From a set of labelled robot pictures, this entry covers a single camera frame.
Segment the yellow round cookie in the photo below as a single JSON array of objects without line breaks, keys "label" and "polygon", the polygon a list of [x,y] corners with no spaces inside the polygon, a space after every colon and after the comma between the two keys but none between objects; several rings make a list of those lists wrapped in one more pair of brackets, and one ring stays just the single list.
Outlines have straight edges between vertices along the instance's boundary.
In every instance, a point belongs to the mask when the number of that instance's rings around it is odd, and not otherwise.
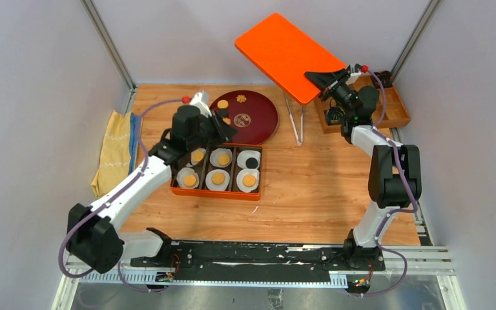
[{"label": "yellow round cookie", "polygon": [[182,184],[185,188],[193,189],[198,184],[198,177],[196,174],[186,174],[182,179]]},{"label": "yellow round cookie", "polygon": [[211,181],[214,185],[221,185],[225,182],[226,175],[222,172],[214,172],[211,176]]},{"label": "yellow round cookie", "polygon": [[228,153],[222,153],[217,157],[217,163],[220,167],[227,167],[231,162],[231,157]]},{"label": "yellow round cookie", "polygon": [[242,184],[243,186],[247,188],[251,188],[256,186],[258,179],[255,175],[253,174],[246,174],[243,179],[242,179]]},{"label": "yellow round cookie", "polygon": [[191,154],[191,161],[193,165],[196,165],[197,163],[201,162],[205,157],[205,153],[200,150],[196,150]]}]

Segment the dark red round plate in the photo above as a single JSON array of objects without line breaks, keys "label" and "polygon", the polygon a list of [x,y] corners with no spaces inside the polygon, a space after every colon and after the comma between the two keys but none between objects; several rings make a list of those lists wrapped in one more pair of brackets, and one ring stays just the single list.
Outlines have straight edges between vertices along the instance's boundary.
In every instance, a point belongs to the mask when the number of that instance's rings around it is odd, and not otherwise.
[{"label": "dark red round plate", "polygon": [[[238,103],[237,95],[244,95],[247,101]],[[238,130],[233,143],[260,145],[268,140],[278,128],[278,110],[265,95],[251,90],[235,90],[215,99],[211,110],[224,112],[224,118],[231,120],[230,126]]]}]

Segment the black sandwich cookie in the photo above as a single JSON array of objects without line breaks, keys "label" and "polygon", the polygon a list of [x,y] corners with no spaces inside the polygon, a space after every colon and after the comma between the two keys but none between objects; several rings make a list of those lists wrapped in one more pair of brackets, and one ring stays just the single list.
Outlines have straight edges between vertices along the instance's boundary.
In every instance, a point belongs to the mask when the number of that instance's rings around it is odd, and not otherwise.
[{"label": "black sandwich cookie", "polygon": [[248,169],[257,169],[260,166],[260,162],[257,158],[250,157],[246,159],[245,165]]}]

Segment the orange compartment box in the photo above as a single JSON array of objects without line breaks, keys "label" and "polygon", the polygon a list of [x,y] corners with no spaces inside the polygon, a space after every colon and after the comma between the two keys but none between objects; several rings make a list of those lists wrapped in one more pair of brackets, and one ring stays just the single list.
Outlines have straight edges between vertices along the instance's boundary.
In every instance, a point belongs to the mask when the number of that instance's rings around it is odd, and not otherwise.
[{"label": "orange compartment box", "polygon": [[[226,168],[218,168],[214,167],[210,163],[210,155],[211,152],[214,149],[218,148],[226,148],[226,149],[231,149],[232,150],[232,162],[231,164],[226,167]],[[260,180],[259,180],[259,186],[258,188],[250,193],[244,193],[239,190],[239,188],[236,185],[236,177],[237,174],[242,170],[238,165],[237,165],[237,156],[238,154],[243,151],[243,150],[257,150],[261,152],[261,162],[260,162],[260,168],[257,169],[259,170],[260,173]],[[235,200],[251,200],[251,201],[258,201],[261,196],[261,187],[262,187],[262,160],[263,160],[263,154],[264,150],[261,146],[259,145],[239,145],[239,144],[225,144],[225,145],[219,145],[217,147],[207,147],[206,148],[206,157],[203,161],[203,163],[198,164],[197,166],[191,167],[194,169],[198,176],[200,177],[200,183],[195,189],[182,189],[178,187],[178,182],[176,181],[176,177],[174,177],[170,183],[170,187],[172,189],[172,192],[176,195],[180,196],[199,196],[199,197],[206,197],[206,198],[223,198],[223,199],[235,199]],[[229,186],[225,191],[210,191],[206,184],[205,184],[205,177],[207,173],[211,170],[214,169],[223,169],[227,171],[230,174],[230,182]]]}]

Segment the orange box lid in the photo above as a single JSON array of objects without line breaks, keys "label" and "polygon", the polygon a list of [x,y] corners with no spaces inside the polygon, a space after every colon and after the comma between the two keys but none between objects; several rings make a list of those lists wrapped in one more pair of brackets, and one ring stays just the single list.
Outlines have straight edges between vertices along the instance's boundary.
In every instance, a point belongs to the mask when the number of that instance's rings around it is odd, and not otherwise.
[{"label": "orange box lid", "polygon": [[273,13],[236,38],[235,47],[299,104],[320,90],[306,72],[335,72],[347,65],[279,13]]}]

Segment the metal tongs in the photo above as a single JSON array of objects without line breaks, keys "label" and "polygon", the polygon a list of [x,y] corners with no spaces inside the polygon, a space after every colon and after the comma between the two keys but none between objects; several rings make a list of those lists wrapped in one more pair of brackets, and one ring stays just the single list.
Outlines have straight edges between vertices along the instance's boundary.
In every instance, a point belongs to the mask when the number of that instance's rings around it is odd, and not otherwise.
[{"label": "metal tongs", "polygon": [[289,120],[290,120],[291,126],[293,128],[293,133],[295,136],[296,144],[298,146],[302,146],[303,142],[304,142],[305,107],[303,105],[300,106],[299,124],[296,124],[296,120],[295,120],[294,113],[292,110],[294,100],[286,92],[284,92],[284,99],[285,99],[285,104],[286,104],[288,115],[289,115]]}]

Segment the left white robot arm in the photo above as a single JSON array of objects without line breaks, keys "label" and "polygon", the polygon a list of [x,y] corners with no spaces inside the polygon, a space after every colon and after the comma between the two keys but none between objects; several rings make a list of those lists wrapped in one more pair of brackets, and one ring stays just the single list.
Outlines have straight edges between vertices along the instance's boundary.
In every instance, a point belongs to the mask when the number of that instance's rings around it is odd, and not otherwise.
[{"label": "left white robot arm", "polygon": [[154,230],[120,234],[126,219],[156,189],[168,184],[198,148],[232,141],[237,130],[215,112],[194,105],[179,107],[160,141],[144,151],[142,164],[116,188],[88,207],[78,203],[68,214],[67,235],[59,249],[68,251],[90,271],[106,273],[117,264],[146,257],[157,267],[166,266],[172,249]]}]

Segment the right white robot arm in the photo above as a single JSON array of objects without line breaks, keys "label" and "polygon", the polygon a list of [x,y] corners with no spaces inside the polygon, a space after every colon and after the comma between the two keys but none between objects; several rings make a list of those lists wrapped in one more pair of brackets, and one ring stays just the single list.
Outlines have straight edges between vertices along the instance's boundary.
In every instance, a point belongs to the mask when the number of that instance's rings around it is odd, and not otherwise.
[{"label": "right white robot arm", "polygon": [[322,100],[333,99],[341,135],[371,159],[367,189],[370,203],[360,223],[349,232],[343,245],[343,261],[350,269],[360,269],[370,255],[382,249],[382,234],[398,213],[415,213],[422,193],[420,151],[381,133],[373,121],[380,105],[386,108],[384,86],[347,85],[348,69],[335,72],[306,72],[304,76],[319,90]]}]

